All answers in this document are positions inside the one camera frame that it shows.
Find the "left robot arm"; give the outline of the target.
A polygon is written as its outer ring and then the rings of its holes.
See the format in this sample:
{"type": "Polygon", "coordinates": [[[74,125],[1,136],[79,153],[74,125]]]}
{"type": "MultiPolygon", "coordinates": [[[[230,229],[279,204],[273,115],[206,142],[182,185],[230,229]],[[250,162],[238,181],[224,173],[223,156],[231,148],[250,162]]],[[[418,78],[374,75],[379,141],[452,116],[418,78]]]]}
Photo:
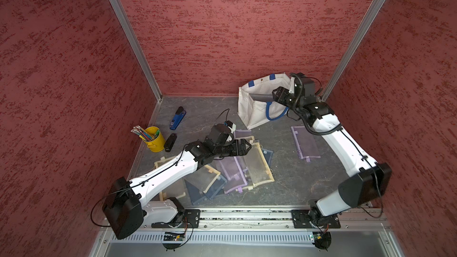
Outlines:
{"type": "Polygon", "coordinates": [[[125,239],[143,226],[155,224],[189,226],[185,209],[176,198],[162,202],[153,198],[216,158],[248,154],[252,145],[246,139],[236,139],[233,133],[234,124],[231,121],[215,124],[204,140],[187,143],[181,153],[157,169],[131,180],[124,177],[117,179],[108,195],[100,200],[108,227],[116,238],[125,239]]]}

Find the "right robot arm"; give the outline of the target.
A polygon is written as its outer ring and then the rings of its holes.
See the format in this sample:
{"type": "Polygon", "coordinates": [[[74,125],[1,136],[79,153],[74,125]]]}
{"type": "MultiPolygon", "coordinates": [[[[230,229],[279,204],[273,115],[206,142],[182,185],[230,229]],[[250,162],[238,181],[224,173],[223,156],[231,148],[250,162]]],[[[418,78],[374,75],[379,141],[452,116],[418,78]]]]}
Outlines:
{"type": "Polygon", "coordinates": [[[392,169],[378,163],[360,147],[343,127],[335,112],[315,94],[314,82],[302,73],[293,73],[293,90],[278,87],[273,100],[293,111],[308,133],[321,136],[342,163],[348,179],[331,194],[310,204],[306,220],[312,227],[326,226],[328,219],[348,209],[358,208],[386,192],[392,169]]]}

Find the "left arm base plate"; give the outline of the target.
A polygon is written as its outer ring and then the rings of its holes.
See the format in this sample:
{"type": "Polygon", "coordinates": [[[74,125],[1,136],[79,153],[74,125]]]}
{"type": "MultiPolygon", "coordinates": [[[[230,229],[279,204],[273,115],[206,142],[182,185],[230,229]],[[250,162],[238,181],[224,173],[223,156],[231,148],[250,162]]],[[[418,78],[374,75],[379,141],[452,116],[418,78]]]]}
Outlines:
{"type": "Polygon", "coordinates": [[[170,228],[170,229],[195,229],[199,227],[201,210],[199,209],[182,209],[169,222],[156,222],[151,224],[152,228],[170,228]]]}

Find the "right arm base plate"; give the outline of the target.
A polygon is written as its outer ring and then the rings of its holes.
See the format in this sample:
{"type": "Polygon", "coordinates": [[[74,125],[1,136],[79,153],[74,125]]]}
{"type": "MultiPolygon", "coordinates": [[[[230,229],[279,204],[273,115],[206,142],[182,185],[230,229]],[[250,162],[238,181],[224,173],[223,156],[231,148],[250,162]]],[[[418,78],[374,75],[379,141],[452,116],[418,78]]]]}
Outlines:
{"type": "Polygon", "coordinates": [[[324,231],[326,229],[341,228],[336,214],[325,217],[316,208],[294,209],[290,213],[295,229],[309,228],[324,231]]]}

